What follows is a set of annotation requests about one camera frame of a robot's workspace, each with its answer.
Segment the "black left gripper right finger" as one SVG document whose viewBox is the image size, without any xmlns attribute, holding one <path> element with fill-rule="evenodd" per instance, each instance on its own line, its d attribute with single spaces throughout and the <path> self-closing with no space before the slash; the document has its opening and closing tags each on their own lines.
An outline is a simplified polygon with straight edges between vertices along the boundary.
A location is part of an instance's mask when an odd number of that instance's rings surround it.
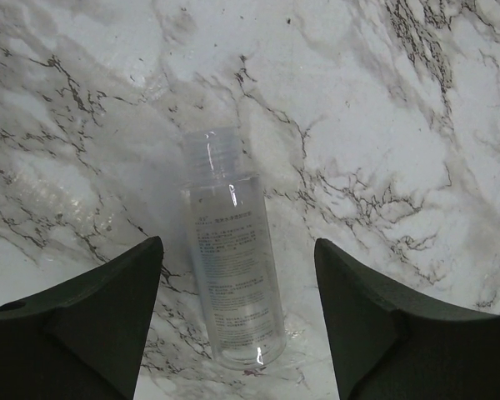
<svg viewBox="0 0 500 400">
<path fill-rule="evenodd" d="M 500 315 L 429 297 L 331 241 L 317 286 L 342 399 L 500 399 Z"/>
</svg>

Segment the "clear plastic tube case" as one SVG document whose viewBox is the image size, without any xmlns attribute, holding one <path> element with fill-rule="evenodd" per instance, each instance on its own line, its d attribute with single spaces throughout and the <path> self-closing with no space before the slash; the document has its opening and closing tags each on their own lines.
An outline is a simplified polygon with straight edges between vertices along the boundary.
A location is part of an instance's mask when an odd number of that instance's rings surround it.
<svg viewBox="0 0 500 400">
<path fill-rule="evenodd" d="M 286 346 L 263 186 L 233 128 L 182 137 L 187 237 L 213 358 L 262 368 Z"/>
</svg>

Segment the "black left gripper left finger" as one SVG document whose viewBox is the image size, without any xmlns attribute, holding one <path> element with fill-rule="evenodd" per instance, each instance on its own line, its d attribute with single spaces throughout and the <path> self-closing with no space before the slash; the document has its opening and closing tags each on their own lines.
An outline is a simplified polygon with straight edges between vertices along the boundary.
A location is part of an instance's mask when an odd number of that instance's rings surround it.
<svg viewBox="0 0 500 400">
<path fill-rule="evenodd" d="M 150 237 L 0 307 L 0 399 L 132 399 L 163 266 Z"/>
</svg>

